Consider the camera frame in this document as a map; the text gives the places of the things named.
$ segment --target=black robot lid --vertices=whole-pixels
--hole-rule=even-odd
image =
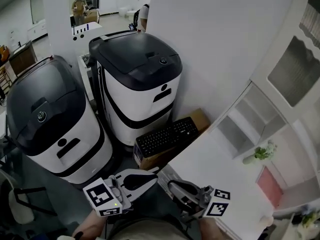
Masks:
[[[89,51],[116,80],[135,91],[161,86],[182,72],[178,53],[147,33],[98,37],[90,42]]]
[[[60,57],[31,66],[7,96],[11,137],[29,156],[40,154],[68,132],[81,118],[86,98]]]

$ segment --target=cardboard box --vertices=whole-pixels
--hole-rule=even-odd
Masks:
[[[204,114],[204,112],[200,108],[179,119],[183,119],[187,117],[191,117],[192,121],[194,122],[198,130],[198,135],[192,139],[189,139],[185,143],[149,157],[143,157],[142,155],[137,155],[137,145],[136,144],[134,145],[133,159],[136,161],[140,169],[150,170],[154,167],[163,168],[173,158],[175,158],[178,154],[180,154],[186,147],[188,147],[211,124],[207,116]]]

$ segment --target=potted plant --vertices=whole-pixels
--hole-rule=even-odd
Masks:
[[[275,145],[272,140],[269,140],[266,147],[258,146],[254,150],[254,154],[244,158],[242,162],[244,165],[248,165],[257,159],[259,160],[271,159],[274,156],[276,151],[277,151],[277,145]]]

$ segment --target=vase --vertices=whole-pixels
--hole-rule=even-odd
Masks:
[[[242,163],[243,163],[244,165],[249,165],[249,164],[251,164],[254,160],[256,160],[256,157],[255,157],[254,154],[252,154],[252,155],[249,155],[248,157],[244,158],[244,159],[242,160]]]

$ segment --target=white pillar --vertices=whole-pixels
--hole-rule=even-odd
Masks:
[[[72,65],[74,77],[84,86],[73,46],[69,0],[43,0],[43,6],[52,54]]]

